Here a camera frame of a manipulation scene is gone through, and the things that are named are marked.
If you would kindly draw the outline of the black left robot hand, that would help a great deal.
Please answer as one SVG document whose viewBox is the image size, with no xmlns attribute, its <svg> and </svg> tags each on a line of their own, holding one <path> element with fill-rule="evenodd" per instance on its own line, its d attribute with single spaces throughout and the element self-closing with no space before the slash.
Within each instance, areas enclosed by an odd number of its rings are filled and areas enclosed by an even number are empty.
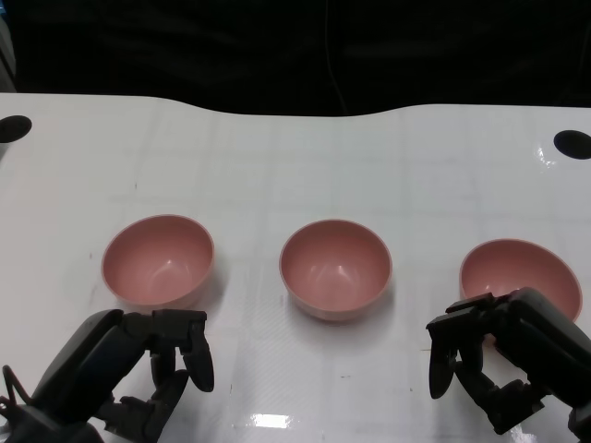
<svg viewBox="0 0 591 443">
<path fill-rule="evenodd" d="M 105 310 L 90 316 L 48 366 L 30 405 L 61 425 L 98 418 L 131 442 L 155 442 L 188 382 L 214 389 L 205 338 L 206 313 L 163 309 L 149 314 Z M 115 400 L 113 391 L 144 354 L 151 358 L 151 398 Z"/>
</svg>

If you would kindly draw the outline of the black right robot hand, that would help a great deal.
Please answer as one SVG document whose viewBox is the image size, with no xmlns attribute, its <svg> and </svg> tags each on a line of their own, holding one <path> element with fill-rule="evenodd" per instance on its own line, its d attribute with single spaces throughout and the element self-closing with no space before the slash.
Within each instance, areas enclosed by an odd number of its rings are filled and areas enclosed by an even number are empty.
<svg viewBox="0 0 591 443">
<path fill-rule="evenodd" d="M 456 302 L 427 325 L 431 338 L 428 383 L 432 398 L 444 395 L 454 378 L 502 435 L 542 409 L 552 395 L 571 407 L 568 428 L 590 439 L 590 340 L 543 294 L 522 288 Z M 527 380 L 497 386 L 483 372 L 483 342 Z"/>
</svg>

